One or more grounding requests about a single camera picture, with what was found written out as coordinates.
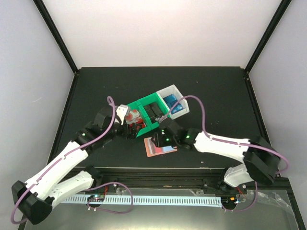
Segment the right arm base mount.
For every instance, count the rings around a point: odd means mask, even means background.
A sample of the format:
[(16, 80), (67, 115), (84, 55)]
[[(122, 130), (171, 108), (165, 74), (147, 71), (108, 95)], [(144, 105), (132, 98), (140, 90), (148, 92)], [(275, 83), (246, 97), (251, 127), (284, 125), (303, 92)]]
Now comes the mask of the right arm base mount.
[(206, 194), (234, 196), (238, 194), (247, 194), (246, 189), (241, 185), (232, 187), (223, 181), (204, 179), (202, 189)]

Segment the tan leather card holder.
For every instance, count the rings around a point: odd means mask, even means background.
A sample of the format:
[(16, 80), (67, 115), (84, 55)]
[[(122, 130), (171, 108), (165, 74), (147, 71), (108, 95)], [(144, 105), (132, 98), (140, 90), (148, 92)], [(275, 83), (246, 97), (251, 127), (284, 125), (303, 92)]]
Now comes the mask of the tan leather card holder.
[(154, 143), (151, 141), (151, 138), (145, 138), (144, 145), (148, 158), (177, 151), (177, 148), (173, 148), (172, 146), (156, 147)]

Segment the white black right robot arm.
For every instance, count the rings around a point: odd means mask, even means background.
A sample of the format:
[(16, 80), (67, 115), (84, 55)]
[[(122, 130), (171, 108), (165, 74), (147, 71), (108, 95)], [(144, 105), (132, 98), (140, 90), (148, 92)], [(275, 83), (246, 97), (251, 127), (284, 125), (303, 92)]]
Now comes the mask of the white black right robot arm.
[(200, 129), (185, 129), (170, 118), (159, 124), (151, 141), (159, 148), (171, 146), (220, 155), (239, 162), (238, 166), (224, 168), (218, 179), (205, 182), (210, 189), (221, 194), (231, 194), (235, 188), (249, 182), (272, 185), (281, 161), (263, 138), (234, 139), (205, 134)]

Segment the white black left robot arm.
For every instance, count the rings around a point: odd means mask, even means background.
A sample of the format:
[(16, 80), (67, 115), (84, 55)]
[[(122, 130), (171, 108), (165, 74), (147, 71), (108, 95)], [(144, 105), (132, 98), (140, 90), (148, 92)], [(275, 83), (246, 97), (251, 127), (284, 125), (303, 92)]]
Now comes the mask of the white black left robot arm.
[(104, 184), (102, 174), (87, 166), (70, 179), (63, 178), (80, 162), (116, 136), (136, 138), (137, 124), (128, 124), (130, 108), (126, 105), (101, 109), (93, 122), (79, 130), (63, 151), (44, 169), (26, 182), (17, 181), (12, 186), (14, 210), (20, 210), (25, 219), (36, 225), (45, 220), (62, 201), (82, 191), (98, 191)]

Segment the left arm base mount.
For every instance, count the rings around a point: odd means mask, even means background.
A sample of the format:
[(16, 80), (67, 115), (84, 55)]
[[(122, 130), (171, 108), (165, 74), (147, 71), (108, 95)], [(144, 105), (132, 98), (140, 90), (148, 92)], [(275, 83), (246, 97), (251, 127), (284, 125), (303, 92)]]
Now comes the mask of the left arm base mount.
[(106, 187), (106, 186), (109, 186), (109, 185), (121, 185), (121, 183), (117, 182), (117, 181), (108, 182), (108, 183), (104, 183), (104, 184), (101, 184), (101, 185), (96, 186), (96, 187), (85, 189), (85, 190), (83, 190), (83, 192), (90, 192), (90, 191), (98, 190), (100, 188), (103, 188), (103, 187)]

